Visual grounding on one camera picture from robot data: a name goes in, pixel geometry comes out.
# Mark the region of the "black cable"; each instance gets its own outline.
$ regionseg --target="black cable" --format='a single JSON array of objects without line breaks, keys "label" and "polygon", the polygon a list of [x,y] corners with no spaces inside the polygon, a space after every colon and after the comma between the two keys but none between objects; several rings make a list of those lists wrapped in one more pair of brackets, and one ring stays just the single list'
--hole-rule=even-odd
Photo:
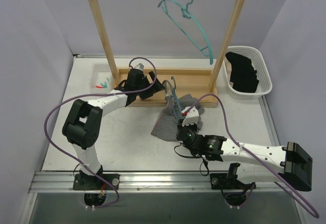
[{"label": "black cable", "polygon": [[[208,161],[206,161],[204,158],[202,158],[202,159],[203,159],[203,162],[199,166],[199,172],[203,177],[207,177],[209,175]],[[205,175],[202,173],[202,165],[203,164],[207,170],[207,173]]]},{"label": "black cable", "polygon": [[225,194],[223,192],[223,190],[221,190],[222,196],[224,197],[224,199],[226,200],[226,202],[228,204],[230,204],[231,206],[239,206],[241,204],[244,203],[244,201],[246,200],[246,198],[244,199],[244,195],[247,193],[247,191],[249,189],[251,189],[253,187],[255,183],[252,182],[247,188],[245,188],[242,192],[230,192]]},{"label": "black cable", "polygon": [[123,80],[119,83],[118,87],[122,86],[122,84],[124,84],[126,82],[126,80]]},{"label": "black cable", "polygon": [[80,165],[80,164],[76,165],[75,169],[73,169],[73,172],[72,172],[73,177],[75,177],[75,171],[76,171],[76,169],[77,169],[77,167],[78,167],[79,165]]},{"label": "black cable", "polygon": [[180,143],[180,145],[175,146],[174,149],[173,149],[174,152],[177,155],[179,155],[180,157],[186,158],[186,159],[200,159],[201,158],[200,156],[185,156],[185,155],[179,154],[175,149],[178,148],[178,147],[180,147],[181,145],[182,145],[182,143]]}]

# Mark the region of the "white plastic basket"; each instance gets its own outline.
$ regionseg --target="white plastic basket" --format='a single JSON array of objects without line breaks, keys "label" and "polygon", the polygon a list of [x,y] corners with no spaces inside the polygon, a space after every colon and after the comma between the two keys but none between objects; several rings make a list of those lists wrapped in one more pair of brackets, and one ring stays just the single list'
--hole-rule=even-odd
[{"label": "white plastic basket", "polygon": [[[92,67],[92,78],[90,80],[90,93],[109,93],[112,91],[114,82],[107,64],[94,64]],[[96,88],[101,83],[107,84],[107,88]]]},{"label": "white plastic basket", "polygon": [[234,52],[251,59],[252,66],[257,70],[257,79],[259,80],[255,93],[238,92],[231,87],[226,65],[225,62],[223,62],[224,74],[228,84],[228,93],[231,97],[238,99],[256,99],[271,91],[273,85],[271,84],[270,76],[260,51],[248,46],[229,46],[227,52]]}]

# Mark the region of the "white table surface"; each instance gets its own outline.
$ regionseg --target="white table surface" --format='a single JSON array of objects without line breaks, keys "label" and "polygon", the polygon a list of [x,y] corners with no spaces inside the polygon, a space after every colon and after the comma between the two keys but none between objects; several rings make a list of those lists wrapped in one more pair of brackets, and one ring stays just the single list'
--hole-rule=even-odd
[{"label": "white table surface", "polygon": [[[118,67],[127,67],[130,59],[116,59]],[[211,68],[208,60],[201,59],[151,59],[156,67]],[[76,58],[67,84],[64,100],[90,92],[90,80],[94,64],[107,64],[106,59]],[[227,113],[228,125],[233,136],[244,143],[271,146],[267,126],[258,99],[238,100],[227,93],[225,76],[218,76],[218,96]],[[65,151],[75,151],[62,135],[62,126],[72,102],[60,109],[52,140]],[[165,142],[152,136],[151,130],[162,107],[126,107],[102,118],[99,138],[96,142],[98,159],[105,171],[198,171],[201,159],[185,159],[175,154],[178,142]],[[227,137],[221,106],[206,108],[202,115],[201,134]],[[188,155],[186,148],[178,152]],[[44,171],[72,171],[77,162],[49,146]],[[229,162],[210,162],[211,171],[227,170]]]}]

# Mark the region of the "black cloth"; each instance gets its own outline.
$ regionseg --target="black cloth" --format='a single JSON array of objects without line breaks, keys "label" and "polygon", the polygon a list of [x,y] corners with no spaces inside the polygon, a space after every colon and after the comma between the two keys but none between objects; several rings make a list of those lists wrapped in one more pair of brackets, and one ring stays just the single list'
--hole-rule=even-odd
[{"label": "black cloth", "polygon": [[233,89],[243,93],[256,92],[259,80],[251,59],[234,52],[228,52],[225,57],[232,66],[230,82],[233,83]]}]

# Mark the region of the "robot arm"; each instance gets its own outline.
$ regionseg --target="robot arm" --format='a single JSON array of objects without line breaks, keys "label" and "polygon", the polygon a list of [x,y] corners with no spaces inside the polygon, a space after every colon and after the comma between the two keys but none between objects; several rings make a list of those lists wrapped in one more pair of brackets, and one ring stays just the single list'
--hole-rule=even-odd
[{"label": "robot arm", "polygon": [[[102,117],[118,108],[130,105],[137,96],[144,100],[164,90],[164,86],[156,79],[150,89],[139,93],[121,94],[121,92],[142,90],[150,85],[148,78],[144,75],[143,67],[142,64],[138,64],[131,69],[127,80],[122,81],[110,92],[113,96],[106,95],[88,101],[77,99],[70,109],[62,134],[66,136],[68,142],[72,143],[77,157],[98,175],[103,169],[98,161],[94,144],[99,136]],[[149,75],[154,80],[154,72],[149,72]],[[84,177],[93,178],[83,166],[80,170]]]},{"label": "robot arm", "polygon": [[190,150],[191,154],[201,156],[207,161],[231,162],[227,174],[216,174],[220,177],[219,187],[233,189],[252,182],[280,181],[242,149],[245,147],[266,162],[296,190],[311,191],[312,158],[300,145],[289,142],[287,147],[267,147],[239,143],[238,147],[231,139],[223,136],[197,134],[196,124],[188,123],[196,121],[195,111],[190,118],[187,116],[182,123],[180,122],[177,139]]}]

